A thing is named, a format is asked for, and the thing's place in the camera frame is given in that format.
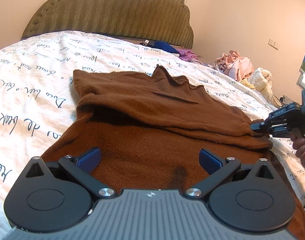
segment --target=blue gripper pad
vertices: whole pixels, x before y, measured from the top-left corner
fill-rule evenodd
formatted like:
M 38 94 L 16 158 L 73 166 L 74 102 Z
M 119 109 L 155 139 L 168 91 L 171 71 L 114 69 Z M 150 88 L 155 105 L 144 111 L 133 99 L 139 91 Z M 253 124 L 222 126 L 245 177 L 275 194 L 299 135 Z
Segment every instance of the blue gripper pad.
M 96 166 L 99 165 L 101 152 L 98 147 L 93 147 L 78 157 L 74 158 L 74 163 L 87 173 L 90 173 Z
M 199 152 L 199 163 L 200 166 L 207 171 L 209 175 L 213 174 L 215 171 L 222 168 L 226 161 L 215 154 L 213 154 L 211 151 L 208 151 L 206 149 L 201 149 Z

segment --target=purple cloth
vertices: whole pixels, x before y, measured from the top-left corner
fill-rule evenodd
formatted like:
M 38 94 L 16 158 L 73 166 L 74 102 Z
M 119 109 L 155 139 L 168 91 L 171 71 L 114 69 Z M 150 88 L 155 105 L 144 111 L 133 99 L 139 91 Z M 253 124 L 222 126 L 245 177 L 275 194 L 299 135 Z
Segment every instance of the purple cloth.
M 190 49 L 177 49 L 180 54 L 180 59 L 184 61 L 190 61 L 191 58 L 198 59 L 197 55 L 194 54 Z

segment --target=small white tag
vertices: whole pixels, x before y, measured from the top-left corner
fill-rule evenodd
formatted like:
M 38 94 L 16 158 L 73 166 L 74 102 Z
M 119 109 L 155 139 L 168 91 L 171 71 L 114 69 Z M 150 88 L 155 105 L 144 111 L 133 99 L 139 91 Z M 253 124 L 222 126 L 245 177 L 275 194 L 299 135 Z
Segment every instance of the small white tag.
M 144 45 L 144 46 L 147 46 L 148 43 L 149 43 L 149 41 L 148 41 L 148 40 L 145 40 L 145 42 L 143 43 L 143 45 Z

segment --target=bed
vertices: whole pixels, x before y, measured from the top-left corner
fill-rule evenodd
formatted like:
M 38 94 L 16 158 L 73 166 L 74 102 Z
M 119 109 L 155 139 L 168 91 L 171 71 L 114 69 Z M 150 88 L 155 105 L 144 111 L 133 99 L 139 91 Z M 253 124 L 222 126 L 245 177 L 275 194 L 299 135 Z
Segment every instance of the bed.
M 48 0 L 28 23 L 22 40 L 0 50 L 0 238 L 10 229 L 3 201 L 18 175 L 31 157 L 40 156 L 76 119 L 75 69 L 152 75 L 159 64 L 172 76 L 185 75 L 191 84 L 203 85 L 211 97 L 237 106 L 252 120 L 265 119 L 275 110 L 259 93 L 216 70 L 136 44 L 138 39 L 129 42 L 99 34 L 192 47 L 184 0 L 132 1 L 126 4 L 127 10 L 116 0 Z M 175 13 L 169 12 L 171 6 Z M 156 9 L 145 15 L 145 8 Z M 305 206 L 305 169 L 292 142 L 271 140 L 272 152 Z

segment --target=pile of clothes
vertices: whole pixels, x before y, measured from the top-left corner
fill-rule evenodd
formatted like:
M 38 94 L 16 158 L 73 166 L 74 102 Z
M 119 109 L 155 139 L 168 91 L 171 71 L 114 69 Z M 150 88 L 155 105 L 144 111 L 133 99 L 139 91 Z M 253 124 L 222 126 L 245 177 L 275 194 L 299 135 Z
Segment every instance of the pile of clothes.
M 263 68 L 254 70 L 250 59 L 241 57 L 238 51 L 231 50 L 228 55 L 223 53 L 221 57 L 217 58 L 214 66 L 210 67 L 230 76 L 246 87 L 260 92 L 269 104 L 277 108 L 282 106 L 272 93 L 271 73 Z
M 241 81 L 249 77 L 254 72 L 254 66 L 250 59 L 241 57 L 238 51 L 229 51 L 229 55 L 223 53 L 222 57 L 217 58 L 214 69 L 230 76 L 236 81 Z

